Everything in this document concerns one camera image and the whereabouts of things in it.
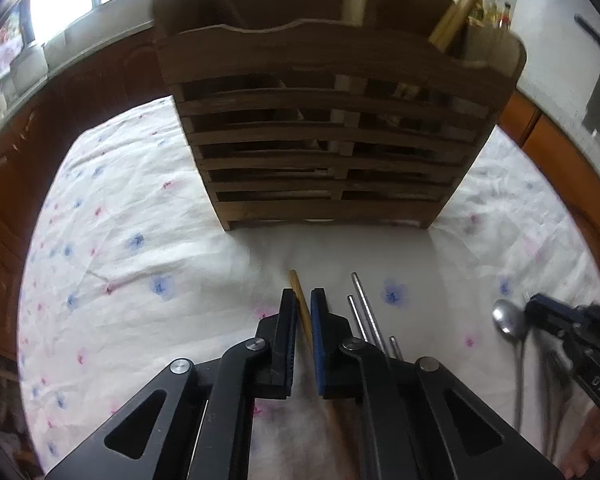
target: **spoon handle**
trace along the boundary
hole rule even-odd
[[[523,339],[516,346],[516,403],[514,407],[513,427],[520,433],[522,426],[522,397],[525,384],[525,343]]]

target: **triangular cutout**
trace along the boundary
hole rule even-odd
[[[138,460],[144,453],[149,437],[158,419],[167,392],[155,390],[140,406],[104,439],[104,445],[113,451]]]
[[[444,396],[467,455],[480,455],[502,445],[502,437],[455,391],[447,389]]]

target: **human hand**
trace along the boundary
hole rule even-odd
[[[591,462],[600,460],[600,410],[593,407],[587,413],[580,434],[560,462],[560,471],[570,480],[581,477]]]

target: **blue gripper pad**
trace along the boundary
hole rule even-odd
[[[324,289],[314,288],[311,291],[311,326],[314,340],[314,368],[315,383],[318,395],[324,395],[325,370],[324,370],[324,343],[322,341],[322,326],[320,323],[320,308],[326,309]]]

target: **metal spoon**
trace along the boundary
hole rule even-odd
[[[516,403],[513,427],[520,432],[522,425],[522,393],[524,385],[523,365],[525,361],[525,342],[529,333],[525,314],[508,300],[497,300],[493,304],[491,317],[500,333],[516,346]]]

